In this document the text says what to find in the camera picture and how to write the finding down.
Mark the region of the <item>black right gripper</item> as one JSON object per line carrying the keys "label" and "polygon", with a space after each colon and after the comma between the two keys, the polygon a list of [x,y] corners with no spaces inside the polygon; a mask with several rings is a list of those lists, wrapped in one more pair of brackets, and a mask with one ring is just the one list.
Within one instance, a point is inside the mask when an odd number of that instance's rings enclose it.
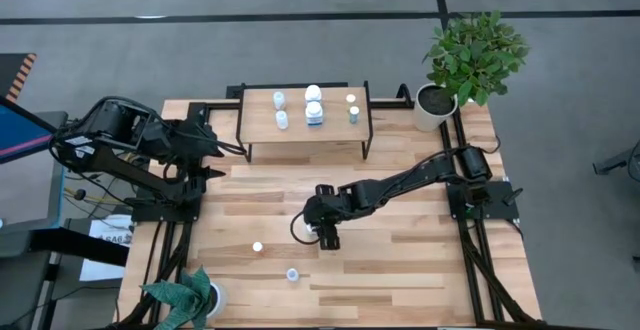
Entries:
{"label": "black right gripper", "polygon": [[339,250],[340,238],[336,225],[348,215],[344,202],[331,185],[317,185],[315,191],[319,198],[310,198],[305,203],[305,222],[316,223],[313,244],[320,243],[321,250]]}

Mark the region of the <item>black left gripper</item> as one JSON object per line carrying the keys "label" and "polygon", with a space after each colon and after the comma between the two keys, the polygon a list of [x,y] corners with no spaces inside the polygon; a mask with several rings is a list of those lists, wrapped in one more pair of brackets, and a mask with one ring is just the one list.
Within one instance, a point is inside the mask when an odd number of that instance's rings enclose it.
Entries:
{"label": "black left gripper", "polygon": [[191,166],[187,170],[186,198],[198,198],[206,191],[206,179],[224,177],[226,173],[211,167]]}

